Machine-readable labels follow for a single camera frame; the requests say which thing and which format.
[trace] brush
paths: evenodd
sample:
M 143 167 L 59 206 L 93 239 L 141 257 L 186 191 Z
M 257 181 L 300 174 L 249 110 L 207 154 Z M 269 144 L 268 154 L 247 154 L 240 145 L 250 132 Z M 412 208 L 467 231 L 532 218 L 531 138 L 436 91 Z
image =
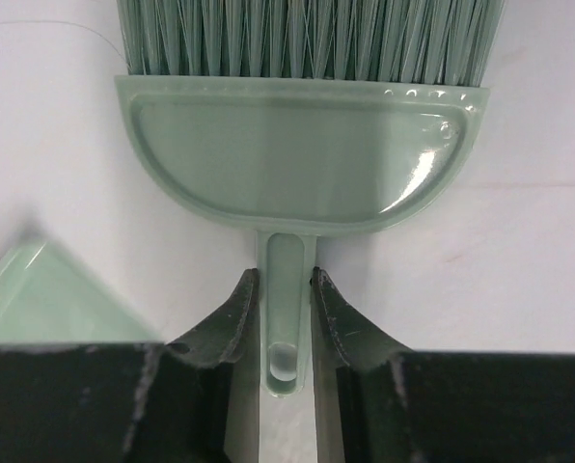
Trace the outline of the brush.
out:
M 129 138 L 183 206 L 258 231 L 261 381 L 302 387 L 318 236 L 421 210 L 474 144 L 504 0 L 118 0 Z

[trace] green bristle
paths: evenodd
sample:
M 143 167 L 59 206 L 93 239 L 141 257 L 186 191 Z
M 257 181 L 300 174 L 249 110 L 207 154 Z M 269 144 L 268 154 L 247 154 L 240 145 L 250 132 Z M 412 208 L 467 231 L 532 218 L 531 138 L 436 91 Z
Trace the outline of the green bristle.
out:
M 504 0 L 118 0 L 131 74 L 477 87 Z

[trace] green plastic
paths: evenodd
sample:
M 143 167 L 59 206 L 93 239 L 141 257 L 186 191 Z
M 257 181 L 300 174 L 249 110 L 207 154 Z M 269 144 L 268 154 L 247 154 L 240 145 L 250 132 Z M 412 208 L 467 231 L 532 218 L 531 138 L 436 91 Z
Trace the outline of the green plastic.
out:
M 35 240 L 0 261 L 0 343 L 160 340 L 53 244 Z
M 480 88 L 251 77 L 116 85 L 154 180 L 189 210 L 259 232 L 261 382 L 275 395 L 303 384 L 316 237 L 379 231 L 433 201 L 470 152 L 488 98 Z

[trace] green dustpan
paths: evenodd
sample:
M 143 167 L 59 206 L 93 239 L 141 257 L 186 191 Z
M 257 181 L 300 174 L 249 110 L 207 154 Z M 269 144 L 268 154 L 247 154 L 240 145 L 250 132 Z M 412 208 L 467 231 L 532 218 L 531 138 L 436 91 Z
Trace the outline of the green dustpan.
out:
M 258 231 L 262 384 L 302 387 L 318 236 L 375 232 L 428 205 L 469 153 L 479 88 L 117 77 L 124 124 L 184 207 Z
M 0 261 L 0 343 L 159 339 L 53 244 L 32 240 Z

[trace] white surface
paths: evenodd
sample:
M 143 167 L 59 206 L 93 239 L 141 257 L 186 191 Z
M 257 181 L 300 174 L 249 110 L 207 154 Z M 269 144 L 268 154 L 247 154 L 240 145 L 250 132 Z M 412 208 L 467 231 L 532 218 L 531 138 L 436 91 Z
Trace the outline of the white surface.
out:
M 107 41 L 122 48 L 113 0 L 0 0 L 0 257 L 43 230 L 172 337 L 254 266 L 254 237 L 180 209 L 147 177 Z M 319 262 L 412 347 L 575 352 L 575 0 L 509 1 L 485 86 L 451 189 L 391 230 L 323 240 Z M 260 461 L 314 462 L 311 381 L 261 404 Z

